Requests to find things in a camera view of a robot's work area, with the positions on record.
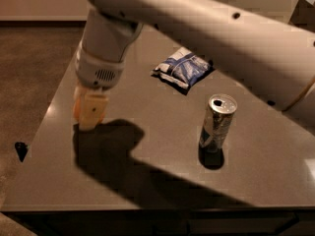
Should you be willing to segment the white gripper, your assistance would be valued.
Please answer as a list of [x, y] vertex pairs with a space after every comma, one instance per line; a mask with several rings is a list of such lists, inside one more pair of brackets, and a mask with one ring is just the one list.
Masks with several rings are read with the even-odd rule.
[[[75, 71], [80, 84], [84, 87], [111, 89], [118, 84], [124, 67], [124, 62], [109, 62], [93, 57], [82, 44], [79, 44]], [[108, 97], [101, 92], [86, 90], [81, 85], [76, 85], [74, 90], [74, 102], [77, 98], [80, 99], [79, 129], [90, 131], [103, 120]]]

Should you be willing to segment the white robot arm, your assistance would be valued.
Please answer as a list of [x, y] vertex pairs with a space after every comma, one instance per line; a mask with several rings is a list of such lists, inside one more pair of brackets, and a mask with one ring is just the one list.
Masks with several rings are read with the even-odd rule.
[[114, 87], [129, 44], [149, 25], [315, 130], [315, 33], [214, 0], [89, 1], [76, 60], [83, 86]]

